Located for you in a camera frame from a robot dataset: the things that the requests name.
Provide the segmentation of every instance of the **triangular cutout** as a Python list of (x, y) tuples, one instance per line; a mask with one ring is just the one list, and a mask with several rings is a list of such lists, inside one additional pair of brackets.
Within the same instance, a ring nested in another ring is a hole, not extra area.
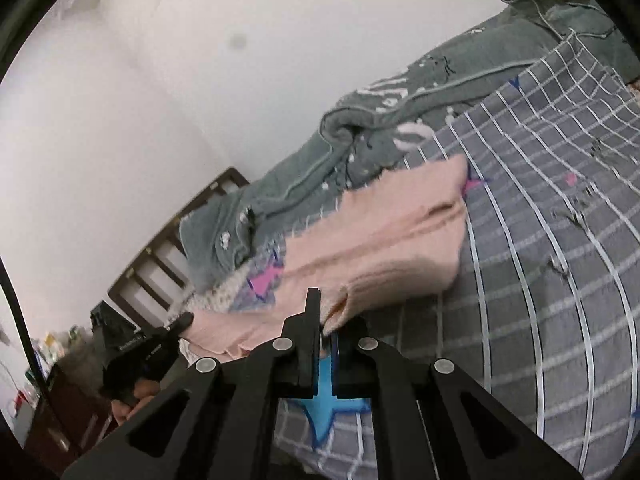
[(460, 395), (460, 401), (485, 457), (498, 458), (516, 448), (518, 443), (516, 436), (473, 395), (463, 392)]
[(187, 392), (180, 392), (172, 397), (131, 432), (129, 443), (152, 457), (159, 458), (164, 455), (188, 402)]

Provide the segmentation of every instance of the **pink cloth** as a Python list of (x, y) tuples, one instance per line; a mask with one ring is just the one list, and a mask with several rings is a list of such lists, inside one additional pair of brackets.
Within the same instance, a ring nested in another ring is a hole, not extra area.
[(466, 176), (457, 155), (345, 192), (337, 212), (287, 239), (271, 310), (197, 312), (182, 336), (209, 355), (239, 358), (280, 335), (310, 286), (321, 290), (325, 335), (364, 310), (443, 291), (458, 273)]

